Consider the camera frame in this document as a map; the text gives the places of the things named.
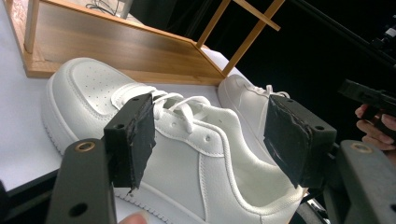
finger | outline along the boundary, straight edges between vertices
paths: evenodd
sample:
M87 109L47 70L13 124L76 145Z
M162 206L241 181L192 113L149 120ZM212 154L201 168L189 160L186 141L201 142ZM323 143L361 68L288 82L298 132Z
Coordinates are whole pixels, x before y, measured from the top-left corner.
M381 118L382 123L384 123L385 126L387 126L387 128L396 131L396 118L391 116L391 115L387 115L387 114L383 114L382 118Z
M368 107L368 105L361 105L360 107L358 107L358 108L355 110L355 115L356 115L359 119L361 119L361 117L363 116L364 111L366 111L367 107Z
M359 130L361 130L364 133L367 133L368 135L374 138L378 138L380 134L383 134L373 124L369 123L365 119L358 120L358 122L356 122L356 126L358 127Z
M356 123L356 126L364 133L367 134L367 136L370 136L376 140L379 140L385 144L393 144L394 139L391 137L387 136L386 134L382 133L377 129L375 126L373 126L371 123L368 121L361 119Z
M147 224L149 220L149 216L145 212L138 212L129 215L125 219L123 219L119 224Z
M364 143L371 144L371 145L373 145L375 147L378 147L379 149L384 150L384 151L396 149L396 146L383 143L383 142L381 142L381 141L379 141L379 140L377 140L377 139L375 139L375 138L373 138L371 136L368 136L368 135L363 136L361 141L364 142Z

wooden post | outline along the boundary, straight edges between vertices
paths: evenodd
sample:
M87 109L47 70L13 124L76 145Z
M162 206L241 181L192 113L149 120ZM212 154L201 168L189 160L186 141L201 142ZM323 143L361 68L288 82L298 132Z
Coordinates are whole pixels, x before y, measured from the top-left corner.
M255 17L259 18L261 21L267 23L269 26L274 28L276 31L280 30L280 27L276 25L273 21L271 21L265 14L263 15L260 13L259 10L257 10L255 7L253 7L251 4L249 4L245 0L234 0L236 4L244 8L246 11L250 12L253 14Z
M200 49L202 45L205 43L210 33L212 32L213 28L215 27L216 23L219 21L221 15L225 11L225 8L230 4L230 2L231 0L222 0L215 14L210 20L209 24L206 26L204 32L201 34L201 37L199 37L199 40L196 45L198 49Z
M28 53L33 53L35 28L37 27L38 5L40 0L29 0L26 15L26 29L23 45Z
M271 6L267 8L267 10L264 12L264 15L271 19L279 10L279 8L282 6L282 4L285 2L285 0L275 0ZM259 20L256 24L256 26L253 28L253 30L250 32L250 34L247 36L245 41L239 46L238 50L236 53L233 55L231 60L227 63L227 65L224 67L222 70L222 74L224 76L228 76L228 74L233 70L233 68L236 66L236 64L239 62L239 60L242 58L242 56L246 53L248 48L251 46L253 41L257 38L257 36L260 34L262 29L265 27L266 23L262 20Z

wooden frame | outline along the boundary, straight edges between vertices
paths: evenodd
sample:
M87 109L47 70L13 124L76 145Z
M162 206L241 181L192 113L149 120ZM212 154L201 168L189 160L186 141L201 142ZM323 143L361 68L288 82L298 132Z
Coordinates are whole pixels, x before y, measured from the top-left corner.
M221 71L201 50L219 16L223 0L198 42L126 21L62 0L2 0L28 77L50 77L77 57L90 57L119 69L139 82L219 85L243 56L284 0L261 14L244 0L238 5L259 18L247 40Z
M239 60L242 58L242 56L246 53L248 48L251 46L251 44L254 42L254 40L257 38L257 36L262 32L262 29L265 27L265 25L270 25L272 28L274 28L276 31L280 30L280 27L276 25L273 21L271 21L271 18L277 13L279 8L283 5L285 0L275 0L268 8L267 10L261 14L260 11L258 11L255 7L250 5L248 2L245 0L234 0L235 3L237 3L239 6L253 14L255 17L259 19L257 22L256 26L253 28L253 30L250 32L250 34L247 36L245 41L241 44L239 49L236 51L236 53L233 55L231 60L227 63L227 65L224 67L222 70L222 74L224 76L227 76L231 70L236 66L236 64L239 62ZM207 40L209 37L210 33L212 32L213 28L216 26L216 23L219 21L219 18L225 11L226 7L230 4L231 0L222 0L220 3L217 11L215 12L215 15L212 17L211 21L209 24L206 26L203 34L199 38L197 42L197 48L199 49Z

leather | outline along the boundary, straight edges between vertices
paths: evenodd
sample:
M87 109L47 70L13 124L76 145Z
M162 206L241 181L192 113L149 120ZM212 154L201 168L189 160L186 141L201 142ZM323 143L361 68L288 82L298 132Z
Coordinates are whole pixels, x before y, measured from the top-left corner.
M248 147L261 160L276 165L264 144L269 94L255 88L245 77L230 75L218 88L219 102L238 116Z
M47 88L42 118L61 153L76 138L100 138L122 106L120 96L146 91L116 69L87 58L65 63ZM132 194L114 189L115 195L166 223L287 223L303 190L251 152L231 109L194 101L189 106L201 114L193 120L193 132L186 132L183 116L165 106L154 120L157 145L140 189Z

human hand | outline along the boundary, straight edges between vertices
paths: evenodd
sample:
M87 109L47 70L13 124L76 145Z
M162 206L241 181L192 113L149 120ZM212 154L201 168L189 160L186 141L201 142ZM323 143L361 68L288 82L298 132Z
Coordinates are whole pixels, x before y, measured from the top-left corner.
M396 146L393 145L394 140L390 138L389 136L385 135L382 133L380 130L378 130L373 124L368 122L365 119L361 119L361 116L363 115L364 111L367 109L368 105L361 105L361 107L357 108L355 110L356 116L360 119L357 123L356 126L358 129L360 129L362 132L366 133L365 136L361 139L362 142L364 143L369 143L374 145L375 147L378 147L379 149L383 150L386 156L390 159L390 161L396 165ZM390 115L382 115L381 117L382 123L384 125L393 130L396 131L396 118Z
M138 212L129 215L123 219L119 224L148 224L148 214L143 212Z

